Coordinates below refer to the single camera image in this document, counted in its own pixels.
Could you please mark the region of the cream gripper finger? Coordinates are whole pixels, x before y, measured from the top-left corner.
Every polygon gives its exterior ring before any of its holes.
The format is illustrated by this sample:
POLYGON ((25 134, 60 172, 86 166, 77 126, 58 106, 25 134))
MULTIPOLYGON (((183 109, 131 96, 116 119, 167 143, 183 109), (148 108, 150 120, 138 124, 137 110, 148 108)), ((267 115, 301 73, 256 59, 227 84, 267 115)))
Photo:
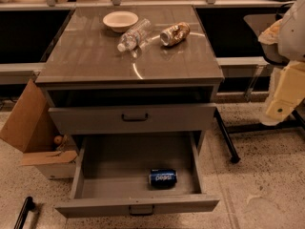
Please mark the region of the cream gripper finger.
POLYGON ((274 121, 283 121, 304 99, 305 63, 290 61, 279 72, 279 80, 265 114, 274 121))

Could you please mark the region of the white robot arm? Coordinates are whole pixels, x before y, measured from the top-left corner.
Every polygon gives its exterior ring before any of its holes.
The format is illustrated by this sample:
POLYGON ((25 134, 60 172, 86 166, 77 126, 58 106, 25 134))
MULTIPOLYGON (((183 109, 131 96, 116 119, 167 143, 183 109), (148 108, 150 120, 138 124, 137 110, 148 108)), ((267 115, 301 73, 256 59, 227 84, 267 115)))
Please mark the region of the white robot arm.
POLYGON ((284 14, 278 52, 290 60, 279 72, 274 93, 264 110, 264 124, 282 122, 305 98, 305 0, 296 0, 284 14))

